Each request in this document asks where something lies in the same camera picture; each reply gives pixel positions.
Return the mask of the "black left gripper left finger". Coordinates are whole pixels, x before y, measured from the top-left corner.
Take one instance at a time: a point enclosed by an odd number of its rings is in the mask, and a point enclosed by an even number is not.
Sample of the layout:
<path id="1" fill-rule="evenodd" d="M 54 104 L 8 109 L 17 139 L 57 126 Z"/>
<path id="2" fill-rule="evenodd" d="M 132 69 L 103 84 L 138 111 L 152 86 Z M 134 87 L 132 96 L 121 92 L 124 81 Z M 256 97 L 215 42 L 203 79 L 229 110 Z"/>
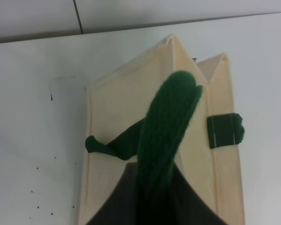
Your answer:
<path id="1" fill-rule="evenodd" d="M 89 225 L 135 225 L 138 200 L 137 164 L 128 163 L 124 172 Z"/>

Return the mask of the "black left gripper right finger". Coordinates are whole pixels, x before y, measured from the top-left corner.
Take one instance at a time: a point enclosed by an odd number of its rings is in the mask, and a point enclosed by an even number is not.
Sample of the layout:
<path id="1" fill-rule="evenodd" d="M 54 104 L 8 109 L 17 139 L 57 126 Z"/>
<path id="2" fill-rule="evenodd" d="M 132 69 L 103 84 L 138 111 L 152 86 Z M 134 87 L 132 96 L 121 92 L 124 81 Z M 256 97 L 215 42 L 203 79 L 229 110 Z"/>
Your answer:
<path id="1" fill-rule="evenodd" d="M 174 166 L 170 188 L 173 224 L 175 225 L 225 225 L 198 196 L 177 166 Z"/>

